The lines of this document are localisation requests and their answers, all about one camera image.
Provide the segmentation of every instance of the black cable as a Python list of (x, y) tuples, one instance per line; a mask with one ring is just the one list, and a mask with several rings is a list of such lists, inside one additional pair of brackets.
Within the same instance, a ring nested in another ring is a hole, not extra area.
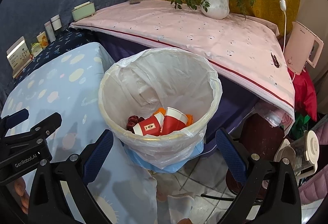
[[(216, 197), (216, 196), (208, 196), (207, 194), (202, 193), (200, 195), (201, 197), (209, 198), (209, 199), (215, 199), (220, 201), (229, 201), (232, 202), (234, 198), (228, 198), (228, 197)], [(261, 205), (263, 202), (262, 199), (255, 199), (254, 205)]]

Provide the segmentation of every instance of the pink kettle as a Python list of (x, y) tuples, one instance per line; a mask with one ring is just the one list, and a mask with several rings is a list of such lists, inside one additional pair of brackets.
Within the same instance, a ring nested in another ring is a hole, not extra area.
[(323, 48), (323, 41), (299, 22), (293, 22), (288, 43), (285, 47), (284, 57), (287, 67), (300, 75), (305, 64), (312, 67), (317, 65)]

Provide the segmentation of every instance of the red cloth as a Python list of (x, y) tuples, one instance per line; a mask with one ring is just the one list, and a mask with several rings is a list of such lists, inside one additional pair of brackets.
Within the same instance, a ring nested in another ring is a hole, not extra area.
[[(291, 79), (294, 73), (288, 69)], [(301, 75), (295, 75), (293, 81), (295, 89), (295, 110), (303, 116), (309, 115), (314, 121), (317, 120), (317, 95), (310, 75), (302, 71)]]

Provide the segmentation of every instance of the trash bag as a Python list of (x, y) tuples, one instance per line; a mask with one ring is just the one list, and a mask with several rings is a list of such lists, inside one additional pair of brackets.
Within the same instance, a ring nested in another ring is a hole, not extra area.
[[(98, 102), (112, 132), (143, 160), (162, 169), (188, 158), (204, 138), (222, 95), (208, 60), (179, 48), (142, 51), (112, 65), (101, 80)], [(158, 108), (192, 114), (194, 123), (164, 136), (126, 130), (132, 115), (148, 118)]]

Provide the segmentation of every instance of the plastic bag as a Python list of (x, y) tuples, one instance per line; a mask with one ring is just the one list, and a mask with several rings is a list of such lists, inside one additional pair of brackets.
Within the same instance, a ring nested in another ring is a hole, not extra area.
[[(218, 109), (222, 86), (207, 59), (178, 48), (157, 48), (124, 58), (106, 71), (98, 101), (113, 133), (143, 160), (164, 168), (188, 158)], [(132, 115), (148, 118), (158, 108), (192, 114), (194, 124), (165, 136), (125, 130)]]

